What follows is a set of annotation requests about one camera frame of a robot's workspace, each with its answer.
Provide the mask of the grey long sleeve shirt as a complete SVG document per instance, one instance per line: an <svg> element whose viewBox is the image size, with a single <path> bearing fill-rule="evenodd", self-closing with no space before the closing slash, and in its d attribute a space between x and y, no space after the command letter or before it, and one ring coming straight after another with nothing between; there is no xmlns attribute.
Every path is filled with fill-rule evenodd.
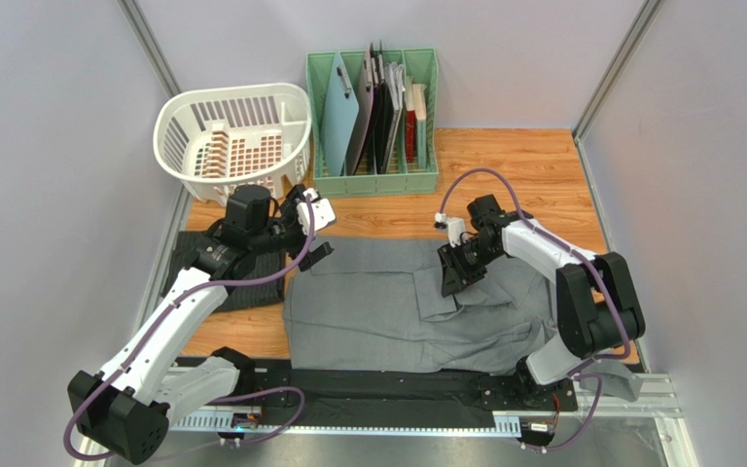
<svg viewBox="0 0 747 467"><path fill-rule="evenodd" d="M443 297L428 239L334 237L335 252L298 273L283 319L299 370L508 375L525 401L518 361L556 334L551 285L522 260L492 262L484 279Z"/></svg>

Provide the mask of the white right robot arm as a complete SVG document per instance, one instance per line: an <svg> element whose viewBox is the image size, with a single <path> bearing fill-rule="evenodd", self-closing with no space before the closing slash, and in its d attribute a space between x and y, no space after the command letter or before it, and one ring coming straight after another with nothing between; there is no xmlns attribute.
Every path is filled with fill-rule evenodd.
<svg viewBox="0 0 747 467"><path fill-rule="evenodd" d="M443 296L477 284L501 258L522 260L551 285L556 334L518 361L515 374L523 386L547 387L594 360L629 356L629 344L644 335L646 323L624 256L580 248L521 208L503 210L493 195L476 198L468 213L469 221L435 215L436 228L447 234L438 250Z"/></svg>

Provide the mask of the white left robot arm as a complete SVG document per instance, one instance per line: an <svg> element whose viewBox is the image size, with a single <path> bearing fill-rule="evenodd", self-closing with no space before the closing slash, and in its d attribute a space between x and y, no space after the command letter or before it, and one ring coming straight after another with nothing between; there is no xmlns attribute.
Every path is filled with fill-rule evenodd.
<svg viewBox="0 0 747 467"><path fill-rule="evenodd" d="M80 461L114 455L148 461L177 422L207 405L261 402L297 387L261 390L255 363L222 347L178 377L168 371L199 326L236 289L258 287L306 271L333 251L311 246L334 224L330 201L299 184L283 200L269 189L243 185L226 202L223 218L183 254L173 285L131 340L96 373L79 371L67 387L72 417L63 445Z"/></svg>

